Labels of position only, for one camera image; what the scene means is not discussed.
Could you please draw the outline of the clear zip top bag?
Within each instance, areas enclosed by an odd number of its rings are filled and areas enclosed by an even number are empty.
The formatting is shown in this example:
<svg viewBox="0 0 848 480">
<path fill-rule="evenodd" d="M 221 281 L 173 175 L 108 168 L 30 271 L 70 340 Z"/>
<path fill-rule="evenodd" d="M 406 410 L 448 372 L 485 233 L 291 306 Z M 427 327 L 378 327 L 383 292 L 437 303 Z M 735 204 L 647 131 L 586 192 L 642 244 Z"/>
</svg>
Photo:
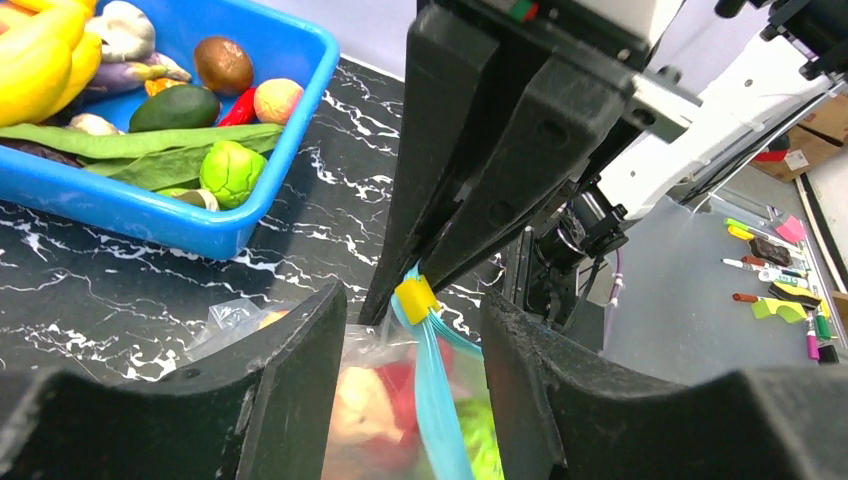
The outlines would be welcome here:
<svg viewBox="0 0 848 480">
<path fill-rule="evenodd" d="M 331 321 L 265 368 L 240 479 L 499 479 L 480 348 L 410 273 L 380 333 Z"/>
</svg>

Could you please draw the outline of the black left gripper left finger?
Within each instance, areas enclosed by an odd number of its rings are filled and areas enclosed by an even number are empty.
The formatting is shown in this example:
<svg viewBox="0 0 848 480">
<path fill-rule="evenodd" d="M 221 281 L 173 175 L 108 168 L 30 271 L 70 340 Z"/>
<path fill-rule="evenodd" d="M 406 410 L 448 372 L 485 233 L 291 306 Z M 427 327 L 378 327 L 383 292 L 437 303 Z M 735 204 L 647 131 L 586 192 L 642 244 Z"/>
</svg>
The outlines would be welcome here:
<svg viewBox="0 0 848 480">
<path fill-rule="evenodd" d="M 5 479 L 317 479 L 347 319 L 331 282 L 156 382 L 1 375 Z"/>
</svg>

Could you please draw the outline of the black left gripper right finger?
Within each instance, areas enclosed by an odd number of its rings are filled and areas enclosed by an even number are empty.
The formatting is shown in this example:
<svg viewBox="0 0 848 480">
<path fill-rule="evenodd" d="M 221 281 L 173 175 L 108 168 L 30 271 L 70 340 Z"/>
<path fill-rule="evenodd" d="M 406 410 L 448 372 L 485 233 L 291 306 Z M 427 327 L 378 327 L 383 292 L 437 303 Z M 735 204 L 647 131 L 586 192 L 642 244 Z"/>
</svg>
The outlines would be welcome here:
<svg viewBox="0 0 848 480">
<path fill-rule="evenodd" d="M 695 386 L 604 359 L 499 293 L 482 349 L 508 479 L 843 479 L 847 369 L 737 370 Z"/>
</svg>

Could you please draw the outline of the red tomato toy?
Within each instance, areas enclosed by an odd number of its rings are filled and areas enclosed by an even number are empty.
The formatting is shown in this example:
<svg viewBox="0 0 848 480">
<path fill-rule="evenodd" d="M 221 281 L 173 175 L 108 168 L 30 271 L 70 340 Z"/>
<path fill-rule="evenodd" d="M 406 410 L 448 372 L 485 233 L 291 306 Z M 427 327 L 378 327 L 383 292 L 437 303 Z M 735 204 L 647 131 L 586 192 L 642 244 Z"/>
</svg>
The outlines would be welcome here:
<svg viewBox="0 0 848 480">
<path fill-rule="evenodd" d="M 404 436 L 397 443 L 375 438 L 366 441 L 365 445 L 380 468 L 396 472 L 412 466 L 419 456 L 421 446 L 415 401 L 417 346 L 409 342 L 390 344 L 384 353 L 386 362 L 375 367 L 374 371 L 389 394 L 396 425 Z"/>
</svg>

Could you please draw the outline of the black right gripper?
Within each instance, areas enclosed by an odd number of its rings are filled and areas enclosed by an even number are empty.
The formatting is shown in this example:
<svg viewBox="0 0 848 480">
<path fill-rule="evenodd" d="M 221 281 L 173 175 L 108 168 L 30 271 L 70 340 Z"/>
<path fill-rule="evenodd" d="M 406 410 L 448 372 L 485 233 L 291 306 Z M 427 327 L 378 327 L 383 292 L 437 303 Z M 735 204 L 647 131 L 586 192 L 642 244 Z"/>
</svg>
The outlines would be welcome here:
<svg viewBox="0 0 848 480">
<path fill-rule="evenodd" d="M 441 290 L 510 243 L 601 142 L 625 130 L 668 142 L 688 131 L 700 100 L 648 68 L 679 9 L 677 1 L 419 4 L 406 35 L 389 217 L 359 324 L 380 322 L 415 262 Z M 496 145 L 448 225 L 455 191 L 476 165 L 460 159 L 463 143 Z"/>
</svg>

